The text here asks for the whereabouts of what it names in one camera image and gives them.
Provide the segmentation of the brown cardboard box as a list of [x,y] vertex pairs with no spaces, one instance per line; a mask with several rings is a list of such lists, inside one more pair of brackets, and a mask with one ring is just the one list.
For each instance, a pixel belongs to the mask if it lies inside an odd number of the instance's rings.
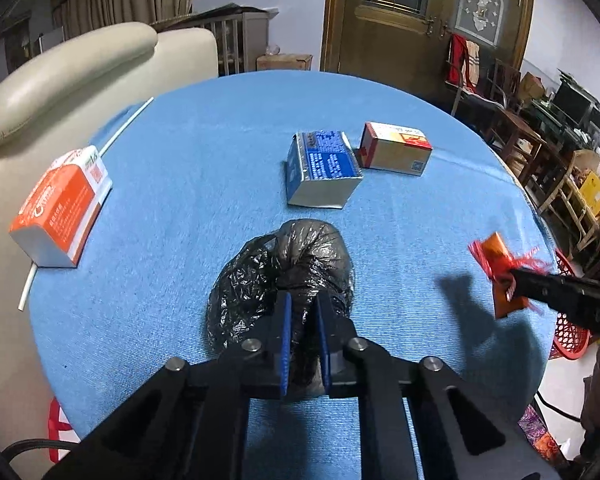
[[266,54],[257,58],[257,71],[310,70],[312,62],[312,54]]

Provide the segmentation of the cream leather sofa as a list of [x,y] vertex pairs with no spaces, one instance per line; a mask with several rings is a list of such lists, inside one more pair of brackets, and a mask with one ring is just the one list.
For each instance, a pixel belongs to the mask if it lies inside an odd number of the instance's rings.
[[80,148],[130,105],[218,74],[211,32],[143,23],[93,30],[23,64],[0,83],[0,448],[46,435],[52,394],[17,304],[33,278],[8,232],[59,155]]

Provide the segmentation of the black monitor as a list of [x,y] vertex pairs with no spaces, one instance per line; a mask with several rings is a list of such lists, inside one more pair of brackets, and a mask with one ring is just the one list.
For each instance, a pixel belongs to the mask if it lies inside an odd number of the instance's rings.
[[580,127],[590,116],[592,100],[578,86],[563,81],[550,102],[550,107],[557,117],[568,122],[571,127]]

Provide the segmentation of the dark wooden stool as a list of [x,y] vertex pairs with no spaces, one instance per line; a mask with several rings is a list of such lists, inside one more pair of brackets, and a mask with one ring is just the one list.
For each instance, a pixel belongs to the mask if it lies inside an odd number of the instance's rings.
[[524,188],[535,168],[535,159],[542,148],[546,147],[546,142],[510,110],[497,110],[482,138],[500,156],[507,168],[509,162],[516,162],[521,166],[517,179]]

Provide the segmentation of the chair with red cloth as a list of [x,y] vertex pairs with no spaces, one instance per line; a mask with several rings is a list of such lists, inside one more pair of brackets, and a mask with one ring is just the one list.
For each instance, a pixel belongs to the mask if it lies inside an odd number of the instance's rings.
[[444,66],[444,82],[454,90],[451,116],[455,117],[463,100],[488,110],[504,110],[506,95],[486,98],[478,92],[480,78],[480,46],[452,32]]

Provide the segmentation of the bamboo chair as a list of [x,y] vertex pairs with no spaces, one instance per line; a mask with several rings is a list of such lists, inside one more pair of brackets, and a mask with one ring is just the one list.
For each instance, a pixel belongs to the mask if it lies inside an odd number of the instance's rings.
[[549,212],[567,230],[570,257],[600,243],[600,216],[592,214],[579,191],[590,171],[600,177],[600,154],[591,150],[574,151],[566,172],[539,206],[541,214]]

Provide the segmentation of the wooden baby crib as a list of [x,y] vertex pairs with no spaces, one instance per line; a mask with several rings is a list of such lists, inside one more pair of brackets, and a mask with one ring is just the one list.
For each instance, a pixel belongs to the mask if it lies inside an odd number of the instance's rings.
[[214,36],[218,47],[219,75],[250,73],[257,70],[257,60],[265,55],[268,26],[274,13],[229,3],[206,12],[166,18],[150,24],[156,32],[184,28],[203,28]]

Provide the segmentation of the red orange gift box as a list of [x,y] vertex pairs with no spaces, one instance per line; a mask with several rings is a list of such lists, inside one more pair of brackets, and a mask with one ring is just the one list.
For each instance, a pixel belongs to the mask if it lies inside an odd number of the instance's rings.
[[417,128],[366,122],[358,147],[363,168],[389,170],[420,176],[427,165],[432,146]]

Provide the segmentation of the black plastic bag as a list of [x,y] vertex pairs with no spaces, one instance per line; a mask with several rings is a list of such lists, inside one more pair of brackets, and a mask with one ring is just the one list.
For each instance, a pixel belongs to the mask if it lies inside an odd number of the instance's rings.
[[285,222],[248,240],[221,270],[207,304],[207,347],[216,356],[242,341],[259,318],[273,312],[278,292],[292,301],[289,387],[292,402],[324,393],[318,372],[317,322],[312,302],[332,296],[339,315],[351,315],[355,270],[340,232],[315,219]]

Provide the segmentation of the red gift bag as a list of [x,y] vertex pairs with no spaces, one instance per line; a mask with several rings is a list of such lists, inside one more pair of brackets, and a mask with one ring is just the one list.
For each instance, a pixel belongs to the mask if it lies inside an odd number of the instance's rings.
[[72,428],[56,398],[50,402],[47,419],[47,434],[50,440],[79,443],[80,438]]

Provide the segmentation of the orange snack wrapper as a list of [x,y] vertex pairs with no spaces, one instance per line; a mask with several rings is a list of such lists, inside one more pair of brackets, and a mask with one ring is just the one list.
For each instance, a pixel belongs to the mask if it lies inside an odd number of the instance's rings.
[[530,306],[530,300],[517,296],[517,281],[513,270],[528,270],[539,274],[547,274],[550,265],[535,258],[536,248],[522,256],[514,255],[505,245],[501,234],[494,232],[485,240],[474,240],[468,250],[492,284],[494,318],[507,318],[509,313],[526,310],[539,312]]

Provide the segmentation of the blue table cloth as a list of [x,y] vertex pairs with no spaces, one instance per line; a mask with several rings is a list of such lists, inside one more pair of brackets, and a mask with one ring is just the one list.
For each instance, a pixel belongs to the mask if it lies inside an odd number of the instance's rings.
[[[340,210],[287,202],[294,136],[366,122],[413,127],[432,146],[421,176],[370,170]],[[209,297],[237,256],[267,289],[302,299],[343,286],[358,332],[394,356],[438,356],[519,418],[539,387],[550,313],[494,320],[469,252],[500,234],[551,262],[555,245],[503,164],[426,102],[324,73],[221,77],[125,110],[87,136],[112,190],[79,265],[36,274],[29,298],[44,373],[85,436],[171,356],[196,363],[245,318]]]

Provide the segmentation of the yellow box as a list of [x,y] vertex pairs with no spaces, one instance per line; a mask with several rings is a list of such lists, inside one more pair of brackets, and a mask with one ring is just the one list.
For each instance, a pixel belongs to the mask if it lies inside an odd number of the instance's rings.
[[600,216],[600,177],[593,171],[590,171],[582,185],[579,188],[588,208],[591,209],[595,217]]

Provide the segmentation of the blue silver carton box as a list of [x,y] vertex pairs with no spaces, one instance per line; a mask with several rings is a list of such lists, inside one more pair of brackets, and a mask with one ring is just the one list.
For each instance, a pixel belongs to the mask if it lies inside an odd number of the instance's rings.
[[286,159],[288,205],[342,209],[362,180],[344,132],[298,132],[292,138]]

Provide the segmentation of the wooden double door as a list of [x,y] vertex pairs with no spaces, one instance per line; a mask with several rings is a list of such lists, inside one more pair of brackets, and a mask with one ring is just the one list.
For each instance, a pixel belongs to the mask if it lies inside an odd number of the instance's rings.
[[321,69],[440,103],[451,36],[519,68],[532,9],[533,0],[325,0]]

